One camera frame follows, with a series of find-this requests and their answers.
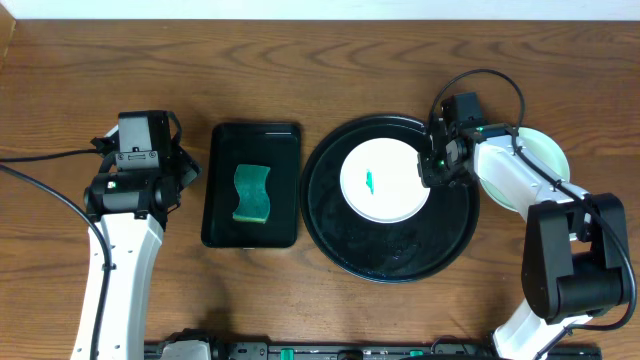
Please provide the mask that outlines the white plate top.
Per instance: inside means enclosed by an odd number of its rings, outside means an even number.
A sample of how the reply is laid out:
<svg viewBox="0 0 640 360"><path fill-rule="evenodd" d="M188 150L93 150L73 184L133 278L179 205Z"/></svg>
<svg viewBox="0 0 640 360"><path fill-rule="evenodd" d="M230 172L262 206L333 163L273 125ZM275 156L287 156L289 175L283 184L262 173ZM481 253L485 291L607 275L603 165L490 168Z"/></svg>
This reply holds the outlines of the white plate top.
<svg viewBox="0 0 640 360"><path fill-rule="evenodd" d="M339 183L352 210L381 224L411 218L430 195L418 173L418 151L392 138L367 140L351 150L341 166Z"/></svg>

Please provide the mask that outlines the green scrubbing sponge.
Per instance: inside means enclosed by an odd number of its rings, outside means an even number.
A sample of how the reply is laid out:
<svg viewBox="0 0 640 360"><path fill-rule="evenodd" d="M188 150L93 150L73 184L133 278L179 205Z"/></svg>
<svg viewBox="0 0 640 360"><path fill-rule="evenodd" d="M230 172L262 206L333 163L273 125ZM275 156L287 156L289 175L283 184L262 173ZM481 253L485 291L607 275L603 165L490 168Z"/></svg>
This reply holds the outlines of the green scrubbing sponge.
<svg viewBox="0 0 640 360"><path fill-rule="evenodd" d="M232 214L237 222L265 224L271 211L266 189L270 168L261 165L240 164L234 174L234 187L239 197Z"/></svg>

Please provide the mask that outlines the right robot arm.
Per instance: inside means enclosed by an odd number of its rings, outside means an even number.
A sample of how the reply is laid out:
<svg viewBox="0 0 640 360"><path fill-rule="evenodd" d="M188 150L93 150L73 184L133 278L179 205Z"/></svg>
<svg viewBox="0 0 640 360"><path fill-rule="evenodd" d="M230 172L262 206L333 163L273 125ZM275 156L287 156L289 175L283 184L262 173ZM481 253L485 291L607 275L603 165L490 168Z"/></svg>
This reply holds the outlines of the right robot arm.
<svg viewBox="0 0 640 360"><path fill-rule="evenodd" d="M591 319L624 305L626 325L637 305L624 207L610 193L592 195L531 153L516 128L482 119L431 115L428 148L418 155L424 186L482 180L526 222L521 270L524 300L492 336L503 359L544 359L575 330L595 330Z"/></svg>

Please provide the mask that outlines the mint plate bottom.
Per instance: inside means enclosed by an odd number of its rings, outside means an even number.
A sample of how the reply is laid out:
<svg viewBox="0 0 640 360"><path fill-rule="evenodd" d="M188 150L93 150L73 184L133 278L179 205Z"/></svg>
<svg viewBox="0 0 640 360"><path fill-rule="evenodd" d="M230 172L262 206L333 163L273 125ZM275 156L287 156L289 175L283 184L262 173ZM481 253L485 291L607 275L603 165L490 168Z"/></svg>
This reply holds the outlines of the mint plate bottom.
<svg viewBox="0 0 640 360"><path fill-rule="evenodd" d="M524 140L531 152L546 166L564 180L570 179L570 166L561 147L548 135L532 128L521 127L519 137ZM485 193L501 207L516 212L507 198L492 184L480 180Z"/></svg>

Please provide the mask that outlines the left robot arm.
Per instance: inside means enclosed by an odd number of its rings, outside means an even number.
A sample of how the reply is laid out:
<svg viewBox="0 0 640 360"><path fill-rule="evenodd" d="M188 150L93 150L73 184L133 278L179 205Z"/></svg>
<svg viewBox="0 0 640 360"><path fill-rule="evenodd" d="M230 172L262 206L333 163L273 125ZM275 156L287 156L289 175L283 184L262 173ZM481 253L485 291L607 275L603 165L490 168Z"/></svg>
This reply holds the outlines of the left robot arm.
<svg viewBox="0 0 640 360"><path fill-rule="evenodd" d="M143 160L168 162L142 167ZM142 359L154 263L168 214L201 167L179 145L104 158L85 191L90 261L73 359Z"/></svg>

